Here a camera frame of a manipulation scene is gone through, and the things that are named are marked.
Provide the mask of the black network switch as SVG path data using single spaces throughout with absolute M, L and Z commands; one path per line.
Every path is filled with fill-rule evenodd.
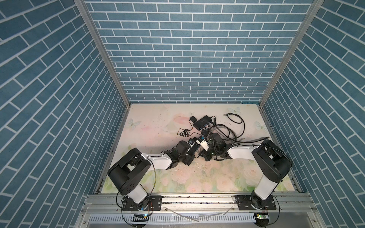
M 194 122 L 193 126 L 194 128 L 196 128 L 197 130 L 202 130 L 205 126 L 207 126 L 208 124 L 212 123 L 212 119 L 208 116 L 204 116 L 202 117 L 200 120 L 197 120 L 196 122 Z

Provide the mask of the aluminium front rail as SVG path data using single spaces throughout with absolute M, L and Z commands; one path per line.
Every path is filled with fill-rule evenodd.
M 115 194 L 88 195 L 82 214 L 117 214 L 123 198 Z M 266 209 L 252 207 L 245 193 L 186 193 L 152 194 L 154 213 L 167 212 L 316 212 L 317 208 L 308 193 L 276 192 Z

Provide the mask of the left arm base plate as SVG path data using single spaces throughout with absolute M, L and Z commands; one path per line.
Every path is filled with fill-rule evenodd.
M 129 196 L 124 199 L 123 211 L 160 211 L 163 197 L 152 195 L 143 199 L 140 203 L 135 203 Z

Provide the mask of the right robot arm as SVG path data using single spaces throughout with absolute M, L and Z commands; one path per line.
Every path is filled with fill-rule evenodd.
M 210 160 L 213 156 L 223 159 L 253 160 L 263 176 L 253 190 L 253 202 L 266 201 L 292 168 L 292 160 L 268 137 L 248 142 L 227 144 L 219 134 L 200 137 L 196 143 L 203 148 L 202 156 Z

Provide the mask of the black wall plug adapter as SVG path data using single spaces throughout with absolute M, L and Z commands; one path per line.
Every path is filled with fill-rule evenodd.
M 193 116 L 190 117 L 189 124 L 190 124 L 191 128 L 190 129 L 182 129 L 182 128 L 179 128 L 179 130 L 177 132 L 177 135 L 178 136 L 181 136 L 181 137 L 184 137 L 184 138 L 190 137 L 193 134 L 201 135 L 200 133 L 192 132 L 192 130 L 194 128 L 193 123 L 195 123 L 196 121 L 197 121 L 197 119 L 195 117 L 193 117 Z

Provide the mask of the small black power adapter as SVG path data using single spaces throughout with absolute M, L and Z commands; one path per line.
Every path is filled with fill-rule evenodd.
M 201 134 L 202 134 L 204 137 L 207 137 L 207 136 L 209 135 L 209 131 L 208 131 L 208 130 L 204 130 L 204 129 L 202 129 Z

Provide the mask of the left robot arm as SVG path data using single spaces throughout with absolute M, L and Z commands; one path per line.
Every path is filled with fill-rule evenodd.
M 134 148 L 111 166 L 107 175 L 118 193 L 128 196 L 136 204 L 141 204 L 149 197 L 140 184 L 148 171 L 169 170 L 180 163 L 189 166 L 199 147 L 198 143 L 190 140 L 180 141 L 172 149 L 161 154 L 146 154 Z

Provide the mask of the long black switch box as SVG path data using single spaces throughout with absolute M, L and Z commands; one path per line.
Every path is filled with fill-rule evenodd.
M 183 153 L 182 163 L 185 165 L 190 165 L 192 161 L 195 159 L 195 153 L 198 151 L 200 146 L 195 145 L 192 148 L 190 148 L 187 152 Z

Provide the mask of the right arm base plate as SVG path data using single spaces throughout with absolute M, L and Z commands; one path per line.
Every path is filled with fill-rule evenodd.
M 250 211 L 250 210 L 276 210 L 277 206 L 275 204 L 274 198 L 270 195 L 267 199 L 261 199 L 258 196 L 252 195 L 237 195 L 234 198 L 238 205 L 240 211 Z

